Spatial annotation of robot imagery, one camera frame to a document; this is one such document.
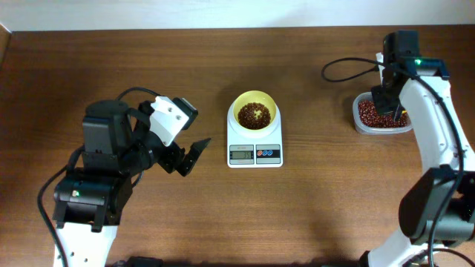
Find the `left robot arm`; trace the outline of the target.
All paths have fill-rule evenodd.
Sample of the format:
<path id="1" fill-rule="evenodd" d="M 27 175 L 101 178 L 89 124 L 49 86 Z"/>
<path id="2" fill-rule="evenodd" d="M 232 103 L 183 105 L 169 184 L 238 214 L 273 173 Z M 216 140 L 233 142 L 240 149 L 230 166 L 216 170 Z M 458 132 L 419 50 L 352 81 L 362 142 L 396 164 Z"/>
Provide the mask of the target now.
<path id="1" fill-rule="evenodd" d="M 119 99 L 87 106 L 84 143 L 66 165 L 53 198 L 55 266 L 104 266 L 122 213 L 145 171 L 159 165 L 187 176 L 209 139 L 190 149 L 175 141 L 198 115 L 184 98 L 158 96 L 131 108 Z"/>

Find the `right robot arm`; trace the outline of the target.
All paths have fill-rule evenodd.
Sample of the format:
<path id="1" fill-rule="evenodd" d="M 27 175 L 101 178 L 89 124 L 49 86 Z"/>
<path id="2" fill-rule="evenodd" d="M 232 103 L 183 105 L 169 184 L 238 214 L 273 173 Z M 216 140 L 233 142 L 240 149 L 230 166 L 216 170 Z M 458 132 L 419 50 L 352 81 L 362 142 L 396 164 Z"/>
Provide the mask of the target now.
<path id="1" fill-rule="evenodd" d="M 423 57 L 418 33 L 384 37 L 377 56 L 381 84 L 372 88 L 380 114 L 409 116 L 422 159 L 422 177 L 399 204 L 399 228 L 360 266 L 408 266 L 438 248 L 474 240 L 474 150 L 451 99 L 450 75 L 441 59 Z"/>

